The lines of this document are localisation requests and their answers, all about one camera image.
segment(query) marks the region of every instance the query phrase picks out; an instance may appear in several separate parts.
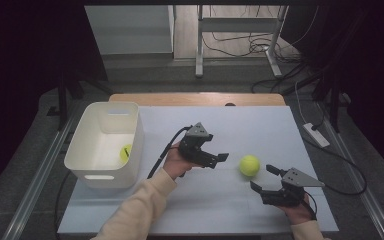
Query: white plastic bin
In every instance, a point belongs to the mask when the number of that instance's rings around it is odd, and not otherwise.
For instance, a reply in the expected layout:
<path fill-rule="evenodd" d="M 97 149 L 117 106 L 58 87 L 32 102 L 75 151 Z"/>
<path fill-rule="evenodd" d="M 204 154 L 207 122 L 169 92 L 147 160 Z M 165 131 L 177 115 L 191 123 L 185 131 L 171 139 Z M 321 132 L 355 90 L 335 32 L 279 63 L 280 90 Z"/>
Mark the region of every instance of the white plastic bin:
<path fill-rule="evenodd" d="M 92 188 L 128 188 L 136 182 L 143 127 L 132 102 L 97 102 L 80 119 L 64 159 L 65 166 Z M 120 150 L 132 144 L 127 163 Z"/>

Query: cream sweater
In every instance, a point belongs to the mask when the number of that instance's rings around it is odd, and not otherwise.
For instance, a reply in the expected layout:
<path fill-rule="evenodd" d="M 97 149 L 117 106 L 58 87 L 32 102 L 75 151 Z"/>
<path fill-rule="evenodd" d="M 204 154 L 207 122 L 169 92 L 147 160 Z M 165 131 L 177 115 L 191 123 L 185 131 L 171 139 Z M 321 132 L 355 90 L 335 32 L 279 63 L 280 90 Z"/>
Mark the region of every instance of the cream sweater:
<path fill-rule="evenodd" d="M 141 240 L 164 212 L 167 196 L 177 184 L 160 169 L 151 179 L 140 183 L 134 194 L 126 199 L 102 226 L 93 240 Z M 295 240 L 323 239 L 317 221 L 292 225 Z"/>

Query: power strip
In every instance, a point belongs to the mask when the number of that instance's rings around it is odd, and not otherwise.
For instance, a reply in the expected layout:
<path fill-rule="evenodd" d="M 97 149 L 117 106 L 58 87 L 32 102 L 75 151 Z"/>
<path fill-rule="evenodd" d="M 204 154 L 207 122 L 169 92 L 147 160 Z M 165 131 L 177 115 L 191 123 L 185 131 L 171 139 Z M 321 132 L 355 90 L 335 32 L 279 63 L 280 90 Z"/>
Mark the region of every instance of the power strip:
<path fill-rule="evenodd" d="M 310 134 L 310 136 L 314 139 L 314 141 L 317 142 L 317 144 L 319 144 L 320 147 L 323 148 L 323 147 L 329 146 L 330 143 L 326 140 L 326 138 L 323 137 L 323 135 L 319 132 L 319 130 L 311 129 L 312 126 L 313 124 L 311 123 L 307 123 L 303 125 L 307 133 Z"/>

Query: white wall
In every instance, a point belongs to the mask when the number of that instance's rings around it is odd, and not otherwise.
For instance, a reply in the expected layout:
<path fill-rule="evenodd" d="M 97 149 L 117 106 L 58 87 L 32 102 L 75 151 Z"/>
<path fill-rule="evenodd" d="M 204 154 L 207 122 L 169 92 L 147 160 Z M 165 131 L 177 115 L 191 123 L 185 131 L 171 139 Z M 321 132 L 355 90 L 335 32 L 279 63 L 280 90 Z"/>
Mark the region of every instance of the white wall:
<path fill-rule="evenodd" d="M 173 6 L 86 6 L 101 55 L 173 52 Z"/>

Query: yellow-green ball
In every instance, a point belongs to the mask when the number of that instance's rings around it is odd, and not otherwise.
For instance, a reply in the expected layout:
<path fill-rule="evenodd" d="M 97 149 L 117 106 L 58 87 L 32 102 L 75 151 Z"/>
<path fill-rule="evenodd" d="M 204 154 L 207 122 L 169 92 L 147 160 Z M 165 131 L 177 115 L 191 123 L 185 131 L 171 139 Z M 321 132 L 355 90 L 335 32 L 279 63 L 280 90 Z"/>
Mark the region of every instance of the yellow-green ball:
<path fill-rule="evenodd" d="M 120 150 L 120 159 L 123 164 L 129 161 L 130 152 L 132 151 L 132 144 L 124 145 Z"/>
<path fill-rule="evenodd" d="M 239 163 L 239 170 L 245 176 L 253 177 L 260 170 L 260 160 L 254 155 L 245 155 Z"/>

